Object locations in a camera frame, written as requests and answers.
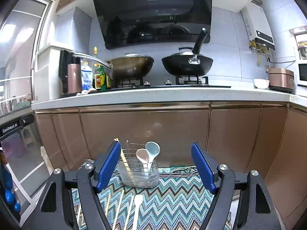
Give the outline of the white gas water heater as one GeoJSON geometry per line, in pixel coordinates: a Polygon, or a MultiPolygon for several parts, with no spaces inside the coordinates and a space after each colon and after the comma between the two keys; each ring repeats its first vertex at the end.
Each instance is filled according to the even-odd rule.
{"type": "Polygon", "coordinates": [[[252,46],[265,46],[275,50],[273,35],[263,8],[250,2],[241,10],[241,13],[252,46]]]}

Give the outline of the white plastic fork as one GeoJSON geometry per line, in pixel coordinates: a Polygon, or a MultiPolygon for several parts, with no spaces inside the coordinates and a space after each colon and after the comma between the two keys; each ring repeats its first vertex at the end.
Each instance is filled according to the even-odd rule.
{"type": "Polygon", "coordinates": [[[137,230],[137,221],[138,221],[138,214],[139,214],[139,208],[143,203],[143,195],[137,194],[134,198],[134,204],[135,204],[135,212],[134,212],[134,219],[133,219],[133,226],[132,230],[137,230]]]}

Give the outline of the rose gold rice cooker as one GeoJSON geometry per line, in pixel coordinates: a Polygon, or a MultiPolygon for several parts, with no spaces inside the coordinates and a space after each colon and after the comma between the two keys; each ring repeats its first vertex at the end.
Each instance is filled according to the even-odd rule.
{"type": "Polygon", "coordinates": [[[292,93],[295,90],[294,72],[284,68],[268,67],[269,88],[271,90],[292,93]]]}

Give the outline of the brown lower cabinets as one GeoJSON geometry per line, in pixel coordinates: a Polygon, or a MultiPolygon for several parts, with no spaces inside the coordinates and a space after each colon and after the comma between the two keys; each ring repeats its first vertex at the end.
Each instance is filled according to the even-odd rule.
{"type": "Polygon", "coordinates": [[[306,108],[287,102],[180,102],[35,110],[54,167],[77,168],[114,138],[161,147],[159,165],[192,164],[198,141],[235,171],[256,169],[287,229],[306,218],[306,108]]]}

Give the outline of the glass sliding door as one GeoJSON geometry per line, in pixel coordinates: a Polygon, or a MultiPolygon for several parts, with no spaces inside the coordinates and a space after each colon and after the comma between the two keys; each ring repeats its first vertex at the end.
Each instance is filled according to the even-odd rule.
{"type": "MultiPolygon", "coordinates": [[[[50,0],[19,0],[1,25],[1,125],[33,114],[34,62],[50,0]]],[[[43,146],[36,122],[37,143],[25,147],[21,130],[1,141],[15,193],[21,203],[20,222],[34,210],[49,173],[41,156],[43,146]]]]}

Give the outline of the white plastic bag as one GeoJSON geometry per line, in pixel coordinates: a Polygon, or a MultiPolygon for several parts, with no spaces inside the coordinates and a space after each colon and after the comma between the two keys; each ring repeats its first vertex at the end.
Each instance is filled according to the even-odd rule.
{"type": "Polygon", "coordinates": [[[41,146],[40,151],[41,151],[42,159],[44,160],[45,165],[47,167],[48,173],[51,175],[53,173],[54,168],[53,168],[53,165],[50,162],[50,158],[49,158],[49,156],[48,156],[48,154],[45,150],[45,147],[41,146]]]}

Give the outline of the white bowl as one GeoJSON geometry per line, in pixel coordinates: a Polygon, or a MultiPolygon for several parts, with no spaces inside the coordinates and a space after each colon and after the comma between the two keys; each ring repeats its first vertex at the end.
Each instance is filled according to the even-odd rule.
{"type": "Polygon", "coordinates": [[[270,85],[270,81],[264,79],[254,79],[253,83],[257,89],[268,89],[270,85]]]}

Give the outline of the black wok with lid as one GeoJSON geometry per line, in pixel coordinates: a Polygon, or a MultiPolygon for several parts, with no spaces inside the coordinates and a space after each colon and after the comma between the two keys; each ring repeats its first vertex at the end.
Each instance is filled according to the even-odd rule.
{"type": "Polygon", "coordinates": [[[213,59],[200,54],[203,41],[207,37],[206,28],[202,28],[191,52],[184,51],[172,54],[162,59],[162,64],[166,71],[173,76],[204,76],[210,71],[213,59]]]}

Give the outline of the light blue plastic spoon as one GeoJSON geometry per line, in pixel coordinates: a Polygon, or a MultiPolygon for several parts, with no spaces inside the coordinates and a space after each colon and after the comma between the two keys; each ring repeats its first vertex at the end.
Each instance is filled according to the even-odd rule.
{"type": "Polygon", "coordinates": [[[148,166],[148,172],[149,172],[150,169],[151,169],[151,166],[153,164],[154,159],[160,153],[160,146],[159,146],[158,143],[150,141],[150,142],[146,143],[145,149],[146,149],[148,156],[149,156],[148,165],[147,165],[148,166]]]}

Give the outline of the green yellow sauce bottle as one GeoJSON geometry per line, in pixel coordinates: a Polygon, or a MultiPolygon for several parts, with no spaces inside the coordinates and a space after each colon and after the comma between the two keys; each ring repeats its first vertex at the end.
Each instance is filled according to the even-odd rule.
{"type": "Polygon", "coordinates": [[[101,64],[95,63],[94,88],[100,91],[106,91],[106,74],[101,64]]]}

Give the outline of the pink plastic spoon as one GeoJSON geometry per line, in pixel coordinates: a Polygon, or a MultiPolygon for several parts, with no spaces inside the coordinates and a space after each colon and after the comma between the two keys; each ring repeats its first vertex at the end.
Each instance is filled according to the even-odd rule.
{"type": "Polygon", "coordinates": [[[138,149],[136,151],[137,159],[143,164],[145,176],[148,176],[148,164],[149,164],[149,155],[145,149],[138,149]]]}

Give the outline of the white microwave oven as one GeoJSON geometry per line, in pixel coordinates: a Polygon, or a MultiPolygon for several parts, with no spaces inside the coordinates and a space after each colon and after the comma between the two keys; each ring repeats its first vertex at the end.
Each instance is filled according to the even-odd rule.
{"type": "Polygon", "coordinates": [[[307,63],[299,63],[298,85],[307,87],[307,63]]]}

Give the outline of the dark soy sauce bottle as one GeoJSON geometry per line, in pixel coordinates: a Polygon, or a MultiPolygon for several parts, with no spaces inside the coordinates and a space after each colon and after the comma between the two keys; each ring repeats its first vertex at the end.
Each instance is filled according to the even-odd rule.
{"type": "Polygon", "coordinates": [[[106,88],[111,89],[111,87],[112,87],[112,79],[108,74],[106,74],[106,88]]]}

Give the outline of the zigzag patterned knit cloth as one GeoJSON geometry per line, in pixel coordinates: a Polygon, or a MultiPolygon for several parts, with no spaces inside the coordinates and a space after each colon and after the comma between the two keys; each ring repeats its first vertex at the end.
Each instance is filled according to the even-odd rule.
{"type": "MultiPolygon", "coordinates": [[[[125,186],[115,171],[105,190],[99,195],[105,210],[111,195],[107,220],[113,226],[121,192],[121,203],[116,229],[123,229],[132,196],[143,195],[139,208],[138,229],[200,229],[211,206],[213,195],[204,188],[195,166],[159,168],[160,180],[150,189],[125,186]]],[[[135,204],[133,203],[127,229],[132,229],[135,204]]]]}

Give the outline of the garlic cloves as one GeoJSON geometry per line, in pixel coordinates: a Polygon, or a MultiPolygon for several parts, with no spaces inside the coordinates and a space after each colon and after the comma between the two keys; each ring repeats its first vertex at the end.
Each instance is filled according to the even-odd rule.
{"type": "Polygon", "coordinates": [[[78,92],[76,96],[83,96],[83,95],[87,95],[87,94],[90,94],[96,91],[97,90],[95,88],[90,88],[89,90],[82,90],[81,92],[78,92]]]}

